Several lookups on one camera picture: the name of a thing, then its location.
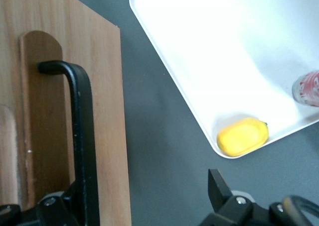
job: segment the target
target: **yellow object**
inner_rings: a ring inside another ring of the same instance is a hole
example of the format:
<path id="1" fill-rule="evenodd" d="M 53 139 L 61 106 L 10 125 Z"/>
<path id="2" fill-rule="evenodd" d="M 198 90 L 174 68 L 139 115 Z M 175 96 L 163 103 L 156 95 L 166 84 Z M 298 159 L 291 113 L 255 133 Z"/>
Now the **yellow object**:
<path id="1" fill-rule="evenodd" d="M 268 136 L 265 122 L 248 117 L 221 129 L 217 145 L 225 154 L 239 156 L 261 147 Z"/>

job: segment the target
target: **gray floor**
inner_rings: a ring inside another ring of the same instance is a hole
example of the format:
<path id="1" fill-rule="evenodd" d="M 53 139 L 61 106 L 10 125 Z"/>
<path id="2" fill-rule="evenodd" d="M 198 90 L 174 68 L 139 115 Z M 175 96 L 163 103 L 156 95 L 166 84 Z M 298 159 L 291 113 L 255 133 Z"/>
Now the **gray floor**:
<path id="1" fill-rule="evenodd" d="M 121 29 L 134 226 L 196 226 L 212 211 L 207 172 L 268 207 L 290 194 L 319 204 L 318 124 L 236 160 L 218 156 L 129 6 L 80 0 Z"/>

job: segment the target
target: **wood grain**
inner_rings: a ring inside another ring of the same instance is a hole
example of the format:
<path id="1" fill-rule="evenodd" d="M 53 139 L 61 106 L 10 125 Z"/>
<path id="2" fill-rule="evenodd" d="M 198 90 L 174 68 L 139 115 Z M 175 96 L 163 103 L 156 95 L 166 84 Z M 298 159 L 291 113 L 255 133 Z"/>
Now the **wood grain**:
<path id="1" fill-rule="evenodd" d="M 37 70 L 40 62 L 62 60 L 62 48 L 36 30 L 21 36 L 20 53 L 28 197 L 34 205 L 70 185 L 63 75 Z"/>
<path id="2" fill-rule="evenodd" d="M 25 209 L 32 206 L 18 38 L 41 30 L 60 43 L 63 60 L 82 66 L 91 81 L 101 225 L 131 225 L 120 30 L 78 0 L 0 0 L 0 29 L 0 104 L 8 106 L 16 120 L 19 202 Z"/>
<path id="3" fill-rule="evenodd" d="M 0 105 L 0 205 L 17 204 L 17 145 L 15 120 L 6 106 Z"/>

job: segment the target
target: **soda can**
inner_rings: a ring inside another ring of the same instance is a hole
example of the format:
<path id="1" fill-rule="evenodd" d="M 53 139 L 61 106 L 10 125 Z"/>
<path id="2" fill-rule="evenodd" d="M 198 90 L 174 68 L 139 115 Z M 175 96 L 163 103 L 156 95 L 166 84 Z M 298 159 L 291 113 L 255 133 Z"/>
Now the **soda can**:
<path id="1" fill-rule="evenodd" d="M 292 93 L 297 102 L 319 107 L 319 70 L 300 76 L 293 84 Z"/>

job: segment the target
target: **wooden cabinet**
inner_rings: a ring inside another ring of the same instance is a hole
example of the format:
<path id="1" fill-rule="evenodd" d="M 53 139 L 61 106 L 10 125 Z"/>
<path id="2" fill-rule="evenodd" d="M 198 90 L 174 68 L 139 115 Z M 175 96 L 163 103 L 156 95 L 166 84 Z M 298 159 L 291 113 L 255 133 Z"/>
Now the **wooden cabinet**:
<path id="1" fill-rule="evenodd" d="M 120 30 L 78 0 L 0 0 L 0 204 L 32 207 L 38 197 L 35 188 L 41 186 L 41 177 L 33 177 L 37 167 L 45 169 L 42 175 L 63 175 L 45 165 L 49 160 L 32 157 L 33 150 L 39 147 L 32 145 L 28 137 L 32 135 L 27 130 L 30 121 L 25 107 L 28 82 L 23 73 L 20 38 L 35 30 L 50 34 L 61 46 L 62 60 L 78 64 L 88 73 L 93 96 L 101 225 L 129 226 Z M 53 110 L 60 111 L 65 118 L 66 150 L 43 157 L 67 156 L 68 162 L 60 170 L 67 171 L 66 180 L 71 183 L 74 180 L 71 110 L 65 79 L 57 90 L 61 88 L 64 98 L 57 98 L 54 104 L 62 103 L 62 108 Z M 50 122 L 41 127 L 50 130 Z"/>

